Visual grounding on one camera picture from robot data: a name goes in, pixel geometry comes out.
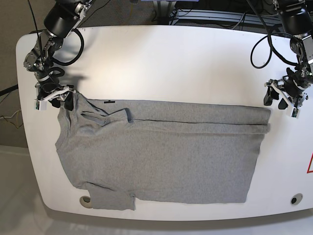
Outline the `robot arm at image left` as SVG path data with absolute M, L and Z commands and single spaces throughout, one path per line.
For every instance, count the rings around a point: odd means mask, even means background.
M 37 32 L 36 44 L 23 63 L 37 79 L 36 110 L 45 110 L 47 103 L 73 110 L 74 86 L 61 85 L 59 78 L 65 75 L 63 67 L 74 64 L 83 53 L 85 41 L 77 26 L 92 4 L 91 0 L 56 1 L 44 20 L 45 30 Z M 54 53 L 62 48 L 64 39 L 72 32 L 80 39 L 80 49 L 73 59 L 62 62 L 54 58 Z

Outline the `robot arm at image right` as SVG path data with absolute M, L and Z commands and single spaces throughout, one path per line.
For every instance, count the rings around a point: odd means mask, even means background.
M 274 0 L 273 4 L 287 36 L 290 48 L 296 54 L 295 71 L 286 69 L 287 74 L 279 80 L 269 80 L 264 105 L 270 106 L 279 100 L 278 109 L 291 108 L 295 117 L 303 102 L 308 99 L 305 90 L 313 84 L 313 22 L 303 0 Z

